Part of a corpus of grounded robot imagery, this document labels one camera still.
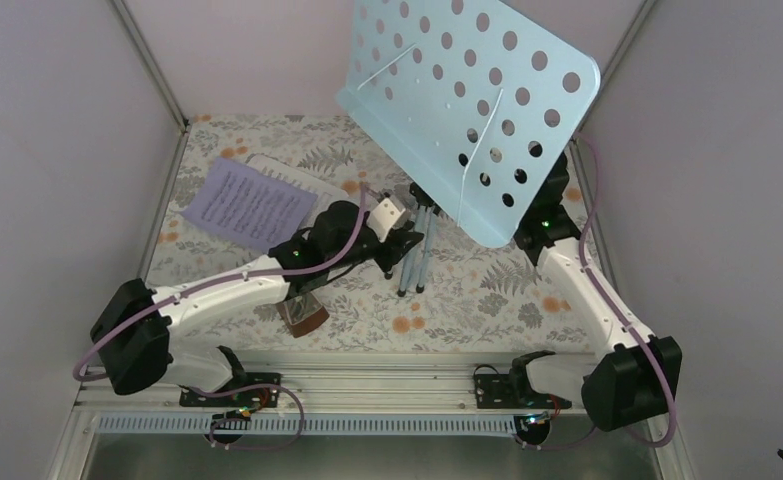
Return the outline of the white sheet music page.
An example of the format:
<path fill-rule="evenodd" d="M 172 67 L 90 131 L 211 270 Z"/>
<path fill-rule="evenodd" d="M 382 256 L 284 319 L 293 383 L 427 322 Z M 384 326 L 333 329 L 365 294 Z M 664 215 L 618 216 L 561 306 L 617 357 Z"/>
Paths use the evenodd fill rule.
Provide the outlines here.
<path fill-rule="evenodd" d="M 264 175 L 284 181 L 289 185 L 316 195 L 315 207 L 324 210 L 338 200 L 348 200 L 349 194 L 320 178 L 289 166 L 266 155 L 251 156 L 246 164 Z"/>

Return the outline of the clear plastic metronome cover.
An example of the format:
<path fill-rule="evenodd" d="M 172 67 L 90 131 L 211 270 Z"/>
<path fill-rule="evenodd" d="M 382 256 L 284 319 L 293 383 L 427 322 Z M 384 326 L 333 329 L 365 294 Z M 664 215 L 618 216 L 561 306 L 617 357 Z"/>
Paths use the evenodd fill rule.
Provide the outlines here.
<path fill-rule="evenodd" d="M 298 324 L 322 309 L 322 304 L 313 294 L 306 294 L 282 303 L 283 317 L 289 324 Z"/>

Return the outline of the brown wooden metronome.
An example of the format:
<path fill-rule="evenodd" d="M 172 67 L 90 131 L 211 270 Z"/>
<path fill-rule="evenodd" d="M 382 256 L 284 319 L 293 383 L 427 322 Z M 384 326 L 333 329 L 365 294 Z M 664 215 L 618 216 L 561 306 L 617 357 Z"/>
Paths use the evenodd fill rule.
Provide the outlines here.
<path fill-rule="evenodd" d="M 330 317 L 327 309 L 312 293 L 280 302 L 276 310 L 293 338 L 310 334 Z"/>

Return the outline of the lavender sheet music page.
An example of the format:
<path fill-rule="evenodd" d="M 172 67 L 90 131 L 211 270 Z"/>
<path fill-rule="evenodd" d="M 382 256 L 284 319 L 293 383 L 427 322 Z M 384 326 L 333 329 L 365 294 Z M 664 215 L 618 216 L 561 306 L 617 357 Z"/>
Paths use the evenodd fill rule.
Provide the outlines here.
<path fill-rule="evenodd" d="M 181 215 L 209 234 L 266 252 L 297 232 L 317 199 L 315 193 L 220 157 Z"/>

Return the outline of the light blue music stand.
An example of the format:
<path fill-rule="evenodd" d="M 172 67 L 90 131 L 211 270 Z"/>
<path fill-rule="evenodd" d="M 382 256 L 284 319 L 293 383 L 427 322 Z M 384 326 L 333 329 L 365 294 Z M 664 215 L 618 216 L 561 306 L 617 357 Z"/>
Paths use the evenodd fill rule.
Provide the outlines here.
<path fill-rule="evenodd" d="M 337 102 L 475 242 L 532 262 L 579 231 L 555 168 L 596 61 L 500 1 L 358 1 Z"/>

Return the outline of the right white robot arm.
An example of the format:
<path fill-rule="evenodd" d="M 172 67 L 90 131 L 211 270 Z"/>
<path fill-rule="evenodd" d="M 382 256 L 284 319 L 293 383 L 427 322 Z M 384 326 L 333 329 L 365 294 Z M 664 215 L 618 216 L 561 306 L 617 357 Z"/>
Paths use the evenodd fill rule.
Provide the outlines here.
<path fill-rule="evenodd" d="M 561 156 L 514 240 L 579 315 L 595 359 L 551 351 L 525 354 L 513 360 L 510 384 L 524 404 L 534 395 L 553 395 L 581 406 L 599 431 L 665 415 L 665 434 L 646 442 L 660 448 L 676 432 L 681 348 L 674 338 L 661 338 L 641 322 L 591 261 L 586 249 L 590 227 L 577 226 L 562 204 L 568 181 L 568 160 Z"/>

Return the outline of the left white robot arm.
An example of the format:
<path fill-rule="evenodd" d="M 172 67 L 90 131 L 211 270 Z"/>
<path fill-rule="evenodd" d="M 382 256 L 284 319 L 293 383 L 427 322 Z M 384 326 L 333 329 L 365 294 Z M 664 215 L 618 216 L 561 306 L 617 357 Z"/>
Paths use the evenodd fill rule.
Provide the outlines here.
<path fill-rule="evenodd" d="M 388 273 L 423 239 L 389 199 L 372 210 L 336 201 L 312 226 L 225 273 L 171 287 L 126 281 L 90 331 L 100 376 L 117 395 L 159 382 L 204 392 L 235 388 L 245 373 L 233 347 L 193 348 L 181 337 L 244 307 L 304 297 L 366 262 Z"/>

